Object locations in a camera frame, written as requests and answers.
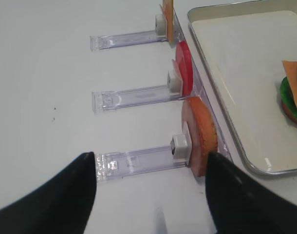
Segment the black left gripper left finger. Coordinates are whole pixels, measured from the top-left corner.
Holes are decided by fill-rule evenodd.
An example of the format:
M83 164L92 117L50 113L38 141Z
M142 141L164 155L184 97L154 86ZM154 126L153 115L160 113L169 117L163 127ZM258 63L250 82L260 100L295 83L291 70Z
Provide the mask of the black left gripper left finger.
M94 153L83 153L45 184L0 209L0 234L82 234L96 190Z

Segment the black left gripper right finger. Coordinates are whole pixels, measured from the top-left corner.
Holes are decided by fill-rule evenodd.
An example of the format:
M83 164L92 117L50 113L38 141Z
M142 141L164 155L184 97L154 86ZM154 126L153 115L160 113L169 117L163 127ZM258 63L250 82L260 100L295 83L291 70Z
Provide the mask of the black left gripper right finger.
M297 205L210 153L205 194L219 234L297 234Z

